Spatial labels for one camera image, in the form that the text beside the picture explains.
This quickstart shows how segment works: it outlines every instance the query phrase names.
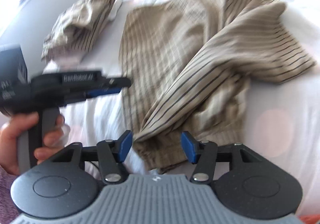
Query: device handle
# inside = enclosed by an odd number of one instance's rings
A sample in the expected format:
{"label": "device handle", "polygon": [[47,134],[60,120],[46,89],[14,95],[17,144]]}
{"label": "device handle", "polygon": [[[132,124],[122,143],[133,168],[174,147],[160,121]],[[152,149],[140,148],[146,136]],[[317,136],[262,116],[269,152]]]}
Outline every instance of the device handle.
{"label": "device handle", "polygon": [[43,146],[43,137],[56,127],[56,120],[60,114],[58,107],[37,111],[39,122],[37,125],[25,131],[17,140],[17,156],[20,174],[37,165],[37,159],[33,155],[36,148]]}

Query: black box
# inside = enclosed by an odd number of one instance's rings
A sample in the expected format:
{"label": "black box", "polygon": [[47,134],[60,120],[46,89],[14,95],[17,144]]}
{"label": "black box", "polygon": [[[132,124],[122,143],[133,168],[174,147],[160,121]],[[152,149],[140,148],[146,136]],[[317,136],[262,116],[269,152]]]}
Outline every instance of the black box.
{"label": "black box", "polygon": [[0,46],[0,89],[28,82],[28,71],[19,44]]}

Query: finger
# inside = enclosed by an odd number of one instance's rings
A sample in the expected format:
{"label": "finger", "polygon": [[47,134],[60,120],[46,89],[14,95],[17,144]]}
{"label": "finger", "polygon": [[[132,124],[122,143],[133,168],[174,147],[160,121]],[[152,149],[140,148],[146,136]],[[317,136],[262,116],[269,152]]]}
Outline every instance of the finger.
{"label": "finger", "polygon": [[65,121],[64,116],[63,116],[63,115],[59,115],[59,116],[57,117],[56,124],[57,124],[57,125],[63,125],[63,124],[64,124],[64,121]]}
{"label": "finger", "polygon": [[37,112],[31,113],[29,115],[15,115],[9,124],[2,130],[1,137],[5,138],[7,141],[11,139],[16,139],[24,131],[27,131],[39,121],[39,115]]}
{"label": "finger", "polygon": [[35,149],[34,156],[38,160],[47,160],[49,157],[56,154],[62,148],[63,147],[57,147],[57,148],[40,147],[40,148]]}
{"label": "finger", "polygon": [[55,131],[49,132],[43,138],[43,143],[45,146],[53,146],[58,143],[60,138],[63,136],[62,129],[57,129]]}

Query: bed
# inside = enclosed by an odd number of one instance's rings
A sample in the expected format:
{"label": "bed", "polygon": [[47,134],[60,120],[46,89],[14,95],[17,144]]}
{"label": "bed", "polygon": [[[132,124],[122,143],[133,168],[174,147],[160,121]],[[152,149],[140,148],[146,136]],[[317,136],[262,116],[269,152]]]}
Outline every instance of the bed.
{"label": "bed", "polygon": [[[123,0],[116,19],[99,36],[94,49],[77,66],[64,62],[62,69],[101,69],[106,76],[121,75],[118,52],[126,14],[134,7],[167,0]],[[316,60],[320,57],[320,0],[284,0],[288,9],[282,15],[284,25],[300,40]],[[45,72],[61,69],[61,62],[50,62]],[[320,69],[283,85],[252,81],[247,95],[247,114],[243,143],[295,176],[303,187],[298,215],[320,213]],[[126,129],[121,94],[99,97],[68,105],[62,113],[71,126],[69,143],[81,141],[95,145],[103,139],[117,139]],[[129,171],[147,171],[143,161],[131,150],[125,161]],[[93,166],[87,171],[97,176]],[[188,163],[170,173],[190,175]],[[218,163],[215,179],[228,170]]]}

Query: purple sleeve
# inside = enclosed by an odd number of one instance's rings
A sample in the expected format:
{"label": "purple sleeve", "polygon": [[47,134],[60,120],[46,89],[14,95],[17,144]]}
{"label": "purple sleeve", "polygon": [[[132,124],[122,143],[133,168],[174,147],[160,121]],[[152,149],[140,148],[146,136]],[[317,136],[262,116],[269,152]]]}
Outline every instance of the purple sleeve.
{"label": "purple sleeve", "polygon": [[0,223],[8,224],[18,217],[19,213],[10,196],[10,187],[16,176],[8,174],[0,166]]}

